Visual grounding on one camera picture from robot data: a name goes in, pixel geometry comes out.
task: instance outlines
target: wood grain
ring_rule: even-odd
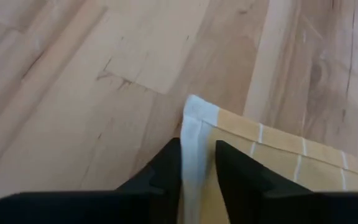
[[[104,82],[109,80],[121,85],[99,102],[100,109],[94,114],[95,119],[105,117],[109,121],[98,136],[81,189],[115,189],[131,176],[157,95],[119,77],[111,76]]]
[[[264,121],[268,113],[271,87],[274,85],[282,52],[288,42],[293,21],[298,18],[296,1],[270,1],[255,68],[247,94],[243,115],[254,121]]]
[[[17,30],[26,30],[46,0],[0,0],[0,23]]]
[[[268,1],[212,0],[175,85],[157,95],[132,174],[142,168],[181,125],[187,96],[197,94],[241,114],[254,69]]]
[[[255,92],[248,94],[244,114],[357,154],[358,75],[352,69],[354,1],[296,4],[298,12],[289,20],[288,38],[282,48],[276,48],[280,53],[261,57],[263,63],[255,65],[253,75],[257,77],[251,82]],[[259,68],[270,71],[270,76],[261,78]]]
[[[109,20],[105,14],[1,156],[0,196],[80,187],[93,146],[111,116],[108,111],[108,116],[97,116],[97,105],[122,84],[97,80],[109,60],[111,39],[105,37],[114,35]]]
[[[23,37],[0,60],[0,113],[17,91],[22,77],[64,29],[81,3],[77,0],[48,2]]]
[[[130,0],[112,12],[121,36],[106,70],[159,93],[171,89],[195,41],[209,0]]]
[[[86,1],[76,16],[21,81],[20,88],[0,115],[0,156],[56,80],[105,8]]]

